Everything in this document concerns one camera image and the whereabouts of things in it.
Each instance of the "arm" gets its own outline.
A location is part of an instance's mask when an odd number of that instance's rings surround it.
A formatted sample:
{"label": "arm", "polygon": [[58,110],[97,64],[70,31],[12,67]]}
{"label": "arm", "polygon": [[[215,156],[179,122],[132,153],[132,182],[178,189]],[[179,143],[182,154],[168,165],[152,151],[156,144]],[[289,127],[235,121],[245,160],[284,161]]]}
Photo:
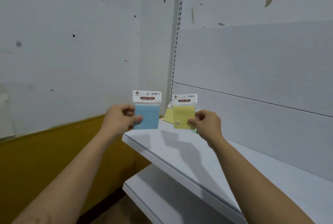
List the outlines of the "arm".
{"label": "arm", "polygon": [[222,136],[221,119],[201,110],[189,123],[214,150],[248,223],[314,223],[287,195],[250,164]]}
{"label": "arm", "polygon": [[73,161],[14,220],[13,224],[76,223],[93,183],[103,153],[116,136],[126,132],[142,116],[134,106],[112,106],[98,134]]}

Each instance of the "blue sticky note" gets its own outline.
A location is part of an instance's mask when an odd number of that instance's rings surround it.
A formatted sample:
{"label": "blue sticky note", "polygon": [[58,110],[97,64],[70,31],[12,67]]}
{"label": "blue sticky note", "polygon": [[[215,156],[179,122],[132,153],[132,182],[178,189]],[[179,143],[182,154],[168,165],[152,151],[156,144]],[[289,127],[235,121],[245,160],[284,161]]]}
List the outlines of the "blue sticky note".
{"label": "blue sticky note", "polygon": [[135,115],[142,115],[140,124],[134,125],[133,129],[155,129],[159,126],[159,105],[135,105]]}

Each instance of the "red label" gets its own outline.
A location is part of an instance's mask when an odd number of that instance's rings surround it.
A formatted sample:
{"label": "red label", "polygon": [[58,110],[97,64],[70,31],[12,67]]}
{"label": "red label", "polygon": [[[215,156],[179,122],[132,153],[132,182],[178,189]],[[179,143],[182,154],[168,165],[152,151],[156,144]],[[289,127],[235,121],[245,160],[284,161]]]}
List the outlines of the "red label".
{"label": "red label", "polygon": [[154,100],[155,97],[140,97],[142,100]]}

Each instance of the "white shelf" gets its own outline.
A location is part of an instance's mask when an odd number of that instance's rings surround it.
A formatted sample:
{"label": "white shelf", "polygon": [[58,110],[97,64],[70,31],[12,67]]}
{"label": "white shelf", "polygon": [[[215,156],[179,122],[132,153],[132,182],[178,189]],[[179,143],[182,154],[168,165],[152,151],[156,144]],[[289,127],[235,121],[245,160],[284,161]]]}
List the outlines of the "white shelf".
{"label": "white shelf", "polygon": [[153,223],[231,224],[153,164],[128,179],[123,190]]}
{"label": "white shelf", "polygon": [[[158,129],[131,130],[123,141],[235,224],[246,223],[215,153],[198,134],[159,121]],[[333,183],[230,142],[315,223],[333,219]]]}

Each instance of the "floor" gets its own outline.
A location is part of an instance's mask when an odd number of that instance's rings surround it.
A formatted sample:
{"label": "floor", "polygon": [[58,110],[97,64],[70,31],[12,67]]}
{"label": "floor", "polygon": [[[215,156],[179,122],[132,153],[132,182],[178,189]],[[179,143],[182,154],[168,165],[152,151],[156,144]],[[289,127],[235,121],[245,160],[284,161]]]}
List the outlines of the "floor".
{"label": "floor", "polygon": [[151,224],[144,213],[126,195],[111,206],[92,224]]}

